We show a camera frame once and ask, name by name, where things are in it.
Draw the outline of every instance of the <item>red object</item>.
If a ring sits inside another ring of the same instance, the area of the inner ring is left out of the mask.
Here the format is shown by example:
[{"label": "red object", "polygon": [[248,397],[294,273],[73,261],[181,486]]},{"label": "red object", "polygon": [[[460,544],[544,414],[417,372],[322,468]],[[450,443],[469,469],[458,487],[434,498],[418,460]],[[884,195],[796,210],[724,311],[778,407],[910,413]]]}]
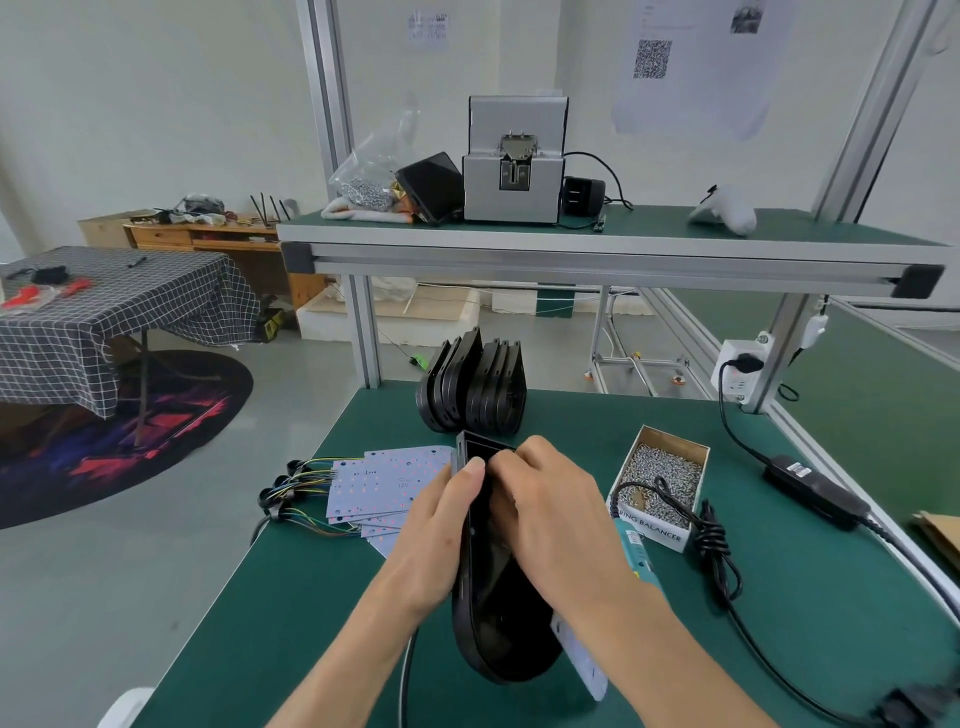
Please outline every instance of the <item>red object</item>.
[{"label": "red object", "polygon": [[93,285],[93,282],[90,279],[76,279],[70,285],[65,286],[60,291],[60,297],[68,299],[77,291],[83,291],[85,288],[89,288]]},{"label": "red object", "polygon": [[4,308],[14,308],[19,305],[27,305],[28,303],[33,303],[39,298],[40,289],[35,285],[25,285],[21,288],[16,296],[11,298],[9,301],[3,302]]}]

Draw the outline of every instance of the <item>qr code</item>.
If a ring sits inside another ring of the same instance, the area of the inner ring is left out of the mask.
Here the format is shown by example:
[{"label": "qr code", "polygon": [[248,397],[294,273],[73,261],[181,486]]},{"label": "qr code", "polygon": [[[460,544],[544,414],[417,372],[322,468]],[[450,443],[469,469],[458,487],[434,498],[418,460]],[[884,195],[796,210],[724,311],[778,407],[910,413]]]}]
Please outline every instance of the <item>qr code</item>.
[{"label": "qr code", "polygon": [[662,79],[670,60],[672,40],[642,40],[636,48],[635,79]]}]

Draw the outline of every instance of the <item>green work table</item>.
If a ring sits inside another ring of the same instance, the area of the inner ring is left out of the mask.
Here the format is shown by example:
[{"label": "green work table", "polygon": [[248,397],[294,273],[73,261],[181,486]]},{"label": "green work table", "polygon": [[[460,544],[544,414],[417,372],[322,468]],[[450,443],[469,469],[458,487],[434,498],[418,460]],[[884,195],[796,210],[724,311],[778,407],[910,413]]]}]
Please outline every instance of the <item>green work table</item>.
[{"label": "green work table", "polygon": [[[358,391],[318,454],[452,445],[452,437],[420,421],[414,387],[387,382]],[[730,414],[732,427],[758,449],[794,452],[766,418],[732,408]],[[515,442],[544,435],[591,472],[605,494],[642,425],[712,448],[704,495],[727,527],[744,575],[738,607],[774,664],[804,690],[833,709],[862,715],[895,685],[934,683],[953,670],[956,630],[924,587],[874,538],[837,531],[766,485],[758,464],[723,431],[715,403],[531,391]],[[251,524],[257,518],[254,497],[263,486],[247,484]],[[321,513],[322,505],[314,509]],[[795,702],[756,662],[713,607],[688,556],[656,544],[649,548],[680,619],[775,721],[829,724]],[[134,728],[262,726],[333,640],[381,564],[380,555],[359,539],[324,539],[292,524],[268,525]],[[566,657],[529,683],[487,682],[457,651],[449,609],[449,603],[442,605],[420,630],[411,725],[639,724],[613,686],[594,703]],[[636,624],[642,619],[638,612]],[[396,725],[397,675],[395,670],[370,726]],[[952,717],[949,725],[960,725],[960,715]],[[704,725],[710,724],[705,716]]]}]

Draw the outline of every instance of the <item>black curved housing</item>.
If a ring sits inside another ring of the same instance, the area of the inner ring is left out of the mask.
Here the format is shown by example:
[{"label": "black curved housing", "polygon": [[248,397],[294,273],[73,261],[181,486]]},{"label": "black curved housing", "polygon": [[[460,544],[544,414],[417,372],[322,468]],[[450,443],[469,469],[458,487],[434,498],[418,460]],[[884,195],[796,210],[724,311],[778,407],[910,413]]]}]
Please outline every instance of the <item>black curved housing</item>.
[{"label": "black curved housing", "polygon": [[457,429],[463,429],[466,424],[464,412],[467,408],[467,389],[476,374],[482,353],[480,328],[474,327],[464,334],[457,351],[444,367],[444,410]]},{"label": "black curved housing", "polygon": [[[489,460],[503,449],[493,440],[461,432],[455,470],[474,456]],[[550,629],[553,609],[520,569],[492,523],[492,481],[484,479],[469,508],[453,585],[453,634],[467,664],[497,684],[544,674],[560,657]]]},{"label": "black curved housing", "polygon": [[526,401],[520,342],[484,346],[479,328],[444,341],[417,388],[420,416],[437,432],[515,435]]},{"label": "black curved housing", "polygon": [[433,414],[437,418],[437,421],[444,426],[444,432],[455,432],[458,429],[456,420],[449,415],[446,407],[444,407],[444,378],[446,377],[446,370],[449,368],[450,362],[453,361],[453,357],[457,355],[460,341],[461,339],[458,336],[453,340],[453,343],[450,344],[450,351],[447,353],[440,371],[437,372],[433,387],[430,390]]},{"label": "black curved housing", "polygon": [[437,374],[444,367],[446,357],[450,353],[450,342],[444,341],[437,349],[430,360],[430,366],[426,374],[420,380],[420,386],[417,387],[417,411],[420,412],[420,418],[434,432],[446,432],[443,425],[440,424],[437,416],[434,414],[433,387],[437,381]]}]

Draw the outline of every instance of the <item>round rug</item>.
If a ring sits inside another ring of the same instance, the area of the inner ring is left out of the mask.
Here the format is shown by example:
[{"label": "round rug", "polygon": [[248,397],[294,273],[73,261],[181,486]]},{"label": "round rug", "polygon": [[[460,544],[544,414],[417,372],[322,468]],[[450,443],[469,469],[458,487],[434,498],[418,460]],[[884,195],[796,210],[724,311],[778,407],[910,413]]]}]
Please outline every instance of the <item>round rug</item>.
[{"label": "round rug", "polygon": [[51,407],[0,441],[0,528],[79,508],[162,473],[227,426],[253,390],[236,359],[212,352],[157,352],[185,379],[151,361],[147,418],[134,446],[140,363],[120,368],[120,401],[107,420],[77,405]]}]

